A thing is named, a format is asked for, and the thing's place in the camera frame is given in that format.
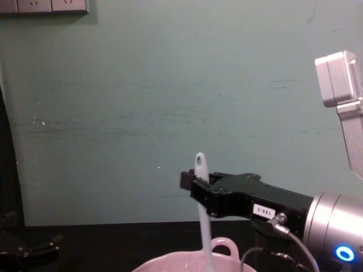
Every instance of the black object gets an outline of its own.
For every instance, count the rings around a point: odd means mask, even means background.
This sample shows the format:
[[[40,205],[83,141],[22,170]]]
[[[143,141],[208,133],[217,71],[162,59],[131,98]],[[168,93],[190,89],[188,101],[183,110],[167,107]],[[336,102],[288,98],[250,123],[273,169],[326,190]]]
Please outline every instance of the black object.
[[[0,233],[0,271],[28,271],[54,262],[59,254],[57,244],[62,239],[62,236],[57,236],[44,245],[29,247],[21,239],[2,231]]]
[[[0,86],[0,228],[24,227],[22,194],[9,119]]]
[[[268,216],[253,212],[255,205],[270,208],[276,214],[288,217],[286,226],[298,237],[303,236],[303,228],[313,201],[312,197],[280,189],[261,181],[256,174],[229,175],[214,173],[210,182],[194,176],[194,171],[181,174],[180,187],[190,189],[191,197],[206,207],[207,213],[215,218],[241,216],[256,222],[266,222]],[[268,225],[258,224],[259,230],[268,231]]]

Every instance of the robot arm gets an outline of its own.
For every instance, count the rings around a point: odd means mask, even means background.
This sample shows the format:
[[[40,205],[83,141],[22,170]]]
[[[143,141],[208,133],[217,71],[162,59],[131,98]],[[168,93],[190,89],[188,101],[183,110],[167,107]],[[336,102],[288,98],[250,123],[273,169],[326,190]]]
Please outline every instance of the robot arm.
[[[326,107],[336,107],[351,170],[363,179],[362,77],[357,57],[348,51],[315,61]],[[270,222],[286,215],[285,227],[303,240],[315,258],[363,267],[363,200],[323,193],[315,198],[270,186],[255,174],[214,173],[210,183],[181,174],[180,187],[212,217],[241,216]]]

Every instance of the cable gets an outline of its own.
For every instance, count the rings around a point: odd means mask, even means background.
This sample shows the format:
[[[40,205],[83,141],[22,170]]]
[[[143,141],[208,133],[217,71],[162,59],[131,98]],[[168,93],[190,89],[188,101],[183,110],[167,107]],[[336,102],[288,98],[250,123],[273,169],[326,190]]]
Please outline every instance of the cable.
[[[292,240],[294,240],[294,242],[296,244],[298,244],[298,246],[302,249],[302,251],[304,252],[304,254],[306,255],[306,257],[308,257],[314,272],[320,272],[319,270],[319,266],[316,263],[315,258],[313,257],[313,255],[311,255],[310,251],[308,250],[308,248],[302,243],[302,241],[300,241],[300,239],[298,237],[296,237],[295,235],[293,235],[291,232],[289,232],[287,234]]]
[[[243,272],[243,266],[244,266],[244,263],[246,261],[246,258],[247,256],[252,253],[252,252],[255,252],[255,251],[265,251],[266,249],[265,248],[258,248],[258,247],[255,247],[255,248],[250,248],[248,251],[246,251],[242,258],[240,259],[240,272]]]

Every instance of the white ladle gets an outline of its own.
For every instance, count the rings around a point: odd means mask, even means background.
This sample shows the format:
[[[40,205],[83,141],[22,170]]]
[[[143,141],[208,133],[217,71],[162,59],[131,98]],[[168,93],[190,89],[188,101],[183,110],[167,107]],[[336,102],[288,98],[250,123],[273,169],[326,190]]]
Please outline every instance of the white ladle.
[[[209,182],[209,172],[206,163],[206,158],[203,153],[198,153],[195,157],[195,176]],[[205,257],[207,258],[207,269],[206,272],[214,272],[212,263],[212,246],[210,241],[212,237],[210,235],[210,217],[206,213],[206,208],[198,203],[200,231],[202,234],[202,243]]]

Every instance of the metal bracket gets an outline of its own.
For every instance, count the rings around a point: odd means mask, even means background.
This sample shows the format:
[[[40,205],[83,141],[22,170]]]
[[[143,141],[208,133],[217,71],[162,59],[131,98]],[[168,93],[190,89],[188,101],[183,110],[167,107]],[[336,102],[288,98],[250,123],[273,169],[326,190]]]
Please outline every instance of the metal bracket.
[[[342,51],[315,60],[325,107],[336,107],[351,170],[363,179],[362,75],[355,54]]]

